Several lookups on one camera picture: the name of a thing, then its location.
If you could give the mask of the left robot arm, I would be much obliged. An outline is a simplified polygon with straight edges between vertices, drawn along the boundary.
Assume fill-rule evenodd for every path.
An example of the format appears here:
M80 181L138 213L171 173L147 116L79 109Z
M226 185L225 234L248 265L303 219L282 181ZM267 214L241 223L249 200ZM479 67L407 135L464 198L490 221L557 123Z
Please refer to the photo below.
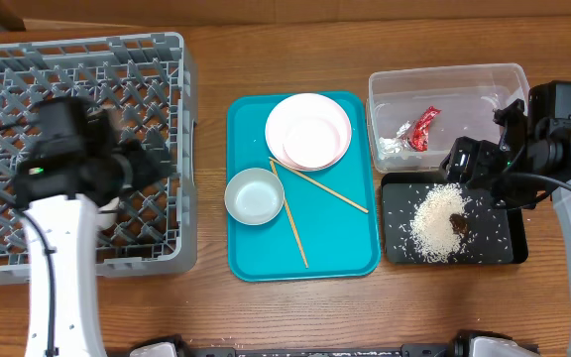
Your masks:
M172 171L164 142L123 140L113 110L59 97L38 105L40 136L13 178L30 255L28 356L103 356L96 244L103 207Z

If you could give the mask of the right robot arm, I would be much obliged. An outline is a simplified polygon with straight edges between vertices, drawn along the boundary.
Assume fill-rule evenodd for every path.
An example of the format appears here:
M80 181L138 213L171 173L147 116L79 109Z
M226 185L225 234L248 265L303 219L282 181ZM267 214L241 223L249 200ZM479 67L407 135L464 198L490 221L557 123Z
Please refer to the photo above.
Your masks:
M563 235L571 303L571 81L533 87L527 100L496 110L494 121L502 128L499 142L456 139L440 164L442 175L488 191L495 208L533 208L550 199Z

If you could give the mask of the red snack wrapper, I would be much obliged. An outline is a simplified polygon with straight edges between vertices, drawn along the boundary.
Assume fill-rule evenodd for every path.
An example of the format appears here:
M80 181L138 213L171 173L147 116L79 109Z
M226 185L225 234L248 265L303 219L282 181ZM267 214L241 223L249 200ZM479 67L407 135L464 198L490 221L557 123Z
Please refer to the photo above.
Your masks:
M384 155L405 151L425 152L428 149L430 125L440 113L440 109L429 106L418 120L402 124L393 138L380 138L381 152Z

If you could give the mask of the brown food scrap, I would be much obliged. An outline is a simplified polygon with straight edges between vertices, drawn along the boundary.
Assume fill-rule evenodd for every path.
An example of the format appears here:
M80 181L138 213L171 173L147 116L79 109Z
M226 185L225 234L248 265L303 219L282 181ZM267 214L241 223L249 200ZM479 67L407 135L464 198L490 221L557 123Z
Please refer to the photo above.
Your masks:
M460 236L466 236L469 231L469 226L466 218L461 214L451 214L449 217L453 232Z

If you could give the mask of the white cup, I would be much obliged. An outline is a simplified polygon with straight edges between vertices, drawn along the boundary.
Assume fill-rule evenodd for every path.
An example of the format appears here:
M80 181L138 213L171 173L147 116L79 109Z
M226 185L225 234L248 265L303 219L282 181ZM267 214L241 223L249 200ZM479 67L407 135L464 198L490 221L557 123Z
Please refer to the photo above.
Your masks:
M120 198L115 197L109 203L99 208L96 215L96 226L100 230L109 229L116 221Z

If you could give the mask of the small white plate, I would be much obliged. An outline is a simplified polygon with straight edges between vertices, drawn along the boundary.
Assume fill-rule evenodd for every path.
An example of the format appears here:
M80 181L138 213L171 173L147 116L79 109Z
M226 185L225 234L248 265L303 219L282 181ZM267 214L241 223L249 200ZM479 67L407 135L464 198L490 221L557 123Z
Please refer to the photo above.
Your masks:
M341 135L328 119L301 119L288 131L283 148L295 164L306 169L318 169L329 165L337 157Z

